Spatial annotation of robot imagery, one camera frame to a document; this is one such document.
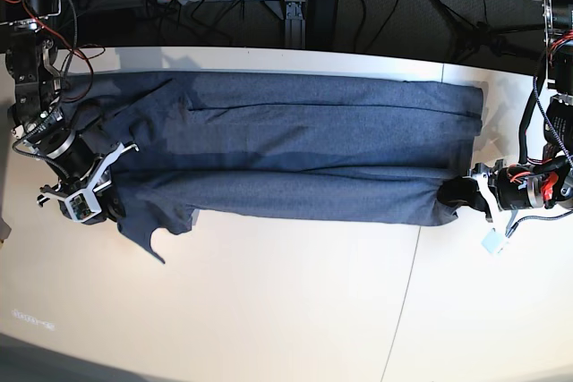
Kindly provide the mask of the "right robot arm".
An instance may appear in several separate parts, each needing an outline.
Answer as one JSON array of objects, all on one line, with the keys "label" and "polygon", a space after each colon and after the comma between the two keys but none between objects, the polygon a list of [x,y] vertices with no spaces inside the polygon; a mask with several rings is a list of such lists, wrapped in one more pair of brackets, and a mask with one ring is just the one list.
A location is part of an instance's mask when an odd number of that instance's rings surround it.
[{"label": "right robot arm", "polygon": [[54,66],[56,41],[62,35],[46,23],[61,12],[61,3],[1,0],[1,22],[10,29],[5,64],[14,80],[15,102],[8,110],[16,136],[13,151],[45,162],[58,177],[56,186],[41,187],[39,205],[56,199],[77,222],[94,216],[118,218],[124,207],[111,166],[137,146],[117,142],[105,148],[102,140],[88,143],[84,135],[126,104],[90,98],[94,80],[82,93],[68,93],[68,69]]}]

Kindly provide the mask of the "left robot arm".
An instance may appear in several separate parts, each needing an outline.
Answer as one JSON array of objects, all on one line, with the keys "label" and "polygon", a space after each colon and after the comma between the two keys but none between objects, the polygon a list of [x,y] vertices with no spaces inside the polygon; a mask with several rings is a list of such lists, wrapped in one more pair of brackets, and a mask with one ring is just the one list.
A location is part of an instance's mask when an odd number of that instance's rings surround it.
[{"label": "left robot arm", "polygon": [[438,191],[442,204],[468,206],[489,219],[556,206],[572,213],[572,0],[542,1],[544,49],[535,57],[518,128],[518,161],[478,164],[445,182]]}]

